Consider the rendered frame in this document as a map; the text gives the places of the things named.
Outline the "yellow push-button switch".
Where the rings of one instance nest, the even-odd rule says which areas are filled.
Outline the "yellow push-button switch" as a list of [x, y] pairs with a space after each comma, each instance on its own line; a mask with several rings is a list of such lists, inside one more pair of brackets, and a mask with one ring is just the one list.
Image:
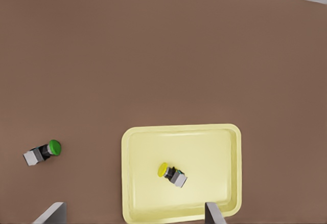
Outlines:
[[166, 178], [170, 183], [179, 188], [182, 188], [188, 179], [188, 177], [181, 170], [175, 167], [169, 167], [166, 162], [159, 166], [157, 175], [159, 177]]

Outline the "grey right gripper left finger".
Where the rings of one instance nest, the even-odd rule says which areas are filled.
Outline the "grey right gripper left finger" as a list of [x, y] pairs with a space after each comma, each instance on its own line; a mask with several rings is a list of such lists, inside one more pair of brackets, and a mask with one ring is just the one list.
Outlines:
[[32, 224], [67, 224], [67, 204], [53, 203]]

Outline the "green push-button switch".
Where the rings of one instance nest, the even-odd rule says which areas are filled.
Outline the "green push-button switch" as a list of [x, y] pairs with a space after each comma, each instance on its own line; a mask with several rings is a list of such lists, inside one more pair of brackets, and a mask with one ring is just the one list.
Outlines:
[[50, 140], [48, 144], [34, 147], [23, 154], [24, 160], [28, 166], [37, 165], [44, 162], [52, 156], [61, 154], [62, 146], [57, 140]]

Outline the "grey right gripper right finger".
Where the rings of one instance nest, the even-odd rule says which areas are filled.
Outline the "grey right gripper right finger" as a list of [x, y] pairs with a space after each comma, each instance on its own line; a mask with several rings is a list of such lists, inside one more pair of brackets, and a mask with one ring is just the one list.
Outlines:
[[205, 206], [205, 224], [226, 224], [219, 207], [214, 202], [206, 202]]

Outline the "pale yellow rectangular tray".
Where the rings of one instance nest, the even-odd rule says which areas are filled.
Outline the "pale yellow rectangular tray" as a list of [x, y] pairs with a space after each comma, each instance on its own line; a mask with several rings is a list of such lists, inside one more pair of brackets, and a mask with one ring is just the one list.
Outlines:
[[[232, 124], [146, 126], [122, 136], [122, 211], [128, 224], [204, 219], [214, 202], [222, 215], [242, 204], [241, 132]], [[181, 170], [182, 188], [159, 177], [159, 166]]]

